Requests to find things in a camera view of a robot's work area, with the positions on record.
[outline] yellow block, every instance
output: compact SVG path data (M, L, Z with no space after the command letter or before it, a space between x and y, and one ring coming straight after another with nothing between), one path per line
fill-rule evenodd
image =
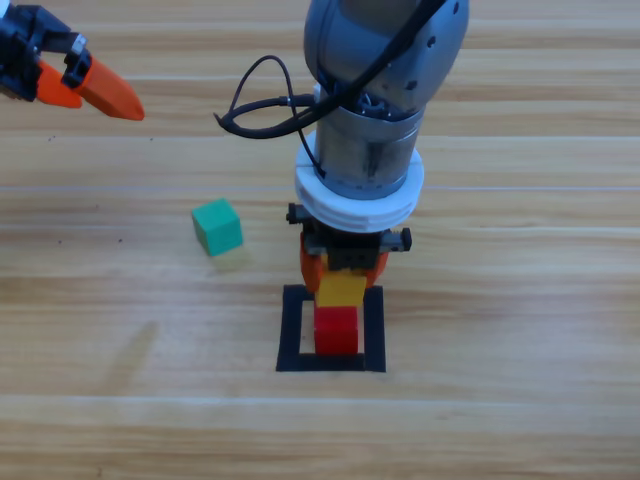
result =
M325 272L316 292L318 307L359 307L364 301L367 277L352 272Z

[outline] green cube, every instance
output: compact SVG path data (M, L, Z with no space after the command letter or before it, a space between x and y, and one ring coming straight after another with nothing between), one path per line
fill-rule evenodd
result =
M193 226L202 247L215 257L242 245L240 217L224 198L191 212Z

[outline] table surface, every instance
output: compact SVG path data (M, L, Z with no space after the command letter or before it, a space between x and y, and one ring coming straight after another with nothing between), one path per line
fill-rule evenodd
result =
M267 53L310 91L308 1L45 5L148 117L0 102L1 478L640 478L639 2L473 2L386 374L274 371L299 139L212 116ZM243 99L283 93L265 65ZM190 211L220 197L246 244L211 260Z

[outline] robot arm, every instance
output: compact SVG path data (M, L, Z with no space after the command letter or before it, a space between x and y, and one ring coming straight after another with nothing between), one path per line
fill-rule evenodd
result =
M311 292L320 288L318 279L336 272L365 275L370 285L390 252L411 249L411 232L392 229L418 205L425 178L415 148L420 126L468 23L469 0L312 0L304 50L318 82L314 103L293 94L286 68L271 57L287 76L285 101L236 108L238 93L229 112L216 116L222 128L244 138L300 135L301 205L290 205L287 219L303 226L301 267ZM293 117L258 130L234 123L275 105L291 107ZM296 106L309 108L298 114ZM316 131L305 137L302 129L314 123Z
M85 99L110 117L144 119L132 87L91 55L86 43L43 7L0 0L0 93L66 108L80 108ZM42 52L64 54L64 74L44 62Z
M384 52L419 0L313 0L307 65L323 95L347 88ZM348 198L379 199L407 176L428 102L449 74L466 34L469 0L440 0L428 22L349 103L318 122L324 183Z

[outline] black outline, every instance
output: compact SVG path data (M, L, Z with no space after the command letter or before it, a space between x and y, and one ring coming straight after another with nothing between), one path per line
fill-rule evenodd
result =
M384 299L382 287L367 290L364 297L364 353L353 356L320 356L300 353L302 304L313 294L304 285L285 285L282 294L282 327L278 372L380 372L387 371Z

